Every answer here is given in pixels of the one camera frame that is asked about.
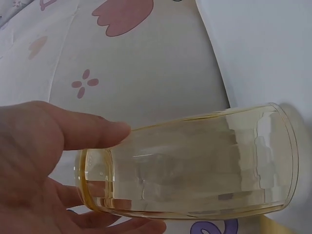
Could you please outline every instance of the clear glass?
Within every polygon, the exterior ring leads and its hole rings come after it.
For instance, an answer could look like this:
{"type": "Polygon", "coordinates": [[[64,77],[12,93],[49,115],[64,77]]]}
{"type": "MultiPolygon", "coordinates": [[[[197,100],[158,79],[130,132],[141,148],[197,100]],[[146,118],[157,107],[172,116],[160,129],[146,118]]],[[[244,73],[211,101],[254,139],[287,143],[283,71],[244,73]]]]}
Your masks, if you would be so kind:
{"type": "Polygon", "coordinates": [[[298,152],[291,123],[271,103],[133,130],[118,146],[83,150],[75,171],[92,210],[218,220],[285,208],[298,152]]]}

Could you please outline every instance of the white bedsheet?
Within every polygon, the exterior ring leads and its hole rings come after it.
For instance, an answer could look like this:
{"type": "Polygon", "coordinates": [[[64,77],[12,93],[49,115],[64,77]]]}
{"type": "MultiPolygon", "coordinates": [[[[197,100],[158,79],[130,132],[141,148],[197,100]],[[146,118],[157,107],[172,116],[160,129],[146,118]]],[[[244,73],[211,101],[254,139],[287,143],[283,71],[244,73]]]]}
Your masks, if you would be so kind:
{"type": "MultiPolygon", "coordinates": [[[[35,0],[0,29],[0,105],[39,99],[133,127],[227,108],[195,1],[149,1],[131,28],[106,18],[120,8],[105,0],[35,0]]],[[[75,155],[65,152],[51,177],[73,185],[75,155]]],[[[188,234],[193,224],[168,222],[167,233],[188,234]]],[[[214,224],[224,232],[223,221],[214,224]]],[[[239,234],[259,230],[257,218],[239,226],[239,234]]],[[[211,227],[197,223],[191,233],[211,227]]]]}

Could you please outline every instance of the pink flower pattern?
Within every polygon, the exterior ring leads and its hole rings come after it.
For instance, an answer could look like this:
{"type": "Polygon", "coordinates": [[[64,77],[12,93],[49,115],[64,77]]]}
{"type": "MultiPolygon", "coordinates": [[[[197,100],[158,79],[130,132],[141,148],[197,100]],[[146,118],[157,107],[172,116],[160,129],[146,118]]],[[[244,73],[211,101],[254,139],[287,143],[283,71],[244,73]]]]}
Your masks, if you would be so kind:
{"type": "MultiPolygon", "coordinates": [[[[87,79],[89,78],[89,76],[90,76],[90,70],[87,69],[87,70],[84,71],[84,73],[83,73],[83,75],[82,75],[82,79],[83,79],[82,82],[79,81],[79,80],[77,80],[77,81],[74,81],[74,82],[72,83],[72,87],[73,87],[73,88],[79,88],[79,91],[78,91],[78,94],[77,94],[77,98],[78,98],[78,99],[81,99],[81,98],[83,98],[83,96],[84,96],[84,93],[85,93],[85,85],[83,85],[83,82],[84,82],[85,80],[87,80],[87,79]]],[[[99,83],[99,80],[98,80],[98,79],[90,79],[90,80],[88,80],[88,81],[86,82],[86,84],[87,84],[88,86],[91,86],[91,87],[92,87],[92,86],[97,86],[98,83],[99,83]]]]}
{"type": "Polygon", "coordinates": [[[16,8],[21,7],[21,1],[14,1],[13,2],[13,7],[16,7],[16,8]]]}

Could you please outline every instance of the purple pattern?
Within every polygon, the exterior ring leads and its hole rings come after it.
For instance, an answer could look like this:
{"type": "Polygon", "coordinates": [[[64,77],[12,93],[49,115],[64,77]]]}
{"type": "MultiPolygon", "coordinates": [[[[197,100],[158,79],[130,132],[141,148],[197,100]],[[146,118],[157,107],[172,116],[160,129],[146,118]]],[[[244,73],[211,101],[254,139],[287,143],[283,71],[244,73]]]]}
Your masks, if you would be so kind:
{"type": "MultiPolygon", "coordinates": [[[[223,234],[237,234],[238,233],[238,220],[224,221],[225,230],[223,234]]],[[[192,225],[190,234],[203,234],[203,230],[209,234],[222,234],[220,229],[213,223],[207,221],[196,222],[192,225]]]]}

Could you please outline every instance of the finger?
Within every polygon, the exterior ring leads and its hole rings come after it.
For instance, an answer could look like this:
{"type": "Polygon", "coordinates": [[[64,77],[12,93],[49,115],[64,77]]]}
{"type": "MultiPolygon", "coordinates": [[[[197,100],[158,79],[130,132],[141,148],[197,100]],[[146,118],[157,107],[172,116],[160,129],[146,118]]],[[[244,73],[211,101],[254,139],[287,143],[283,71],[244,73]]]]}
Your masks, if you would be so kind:
{"type": "Polygon", "coordinates": [[[79,227],[84,229],[106,228],[121,218],[121,216],[104,212],[91,211],[85,214],[76,214],[72,211],[68,212],[71,219],[79,227]]]}
{"type": "Polygon", "coordinates": [[[167,229],[167,226],[164,222],[153,220],[150,221],[137,229],[130,230],[123,234],[163,234],[167,229]]]}
{"type": "Polygon", "coordinates": [[[80,198],[80,194],[79,194],[77,187],[62,185],[53,179],[50,179],[50,180],[53,183],[57,191],[58,197],[64,207],[72,208],[75,206],[83,205],[83,202],[80,198]]]}
{"type": "Polygon", "coordinates": [[[118,225],[108,227],[108,228],[95,228],[95,229],[88,229],[86,230],[87,234],[123,234],[129,230],[138,229],[139,227],[143,226],[144,224],[150,222],[149,219],[146,218],[133,218],[129,221],[120,223],[118,225]]]}
{"type": "Polygon", "coordinates": [[[130,133],[121,122],[110,122],[90,114],[66,111],[45,102],[34,102],[59,125],[64,135],[65,150],[108,148],[120,143],[130,133]]]}
{"type": "Polygon", "coordinates": [[[166,224],[158,220],[150,220],[145,218],[133,218],[124,223],[108,227],[105,230],[105,234],[115,234],[115,233],[127,233],[134,231],[139,231],[137,233],[152,233],[152,230],[156,230],[155,234],[162,233],[166,230],[166,224]]]}

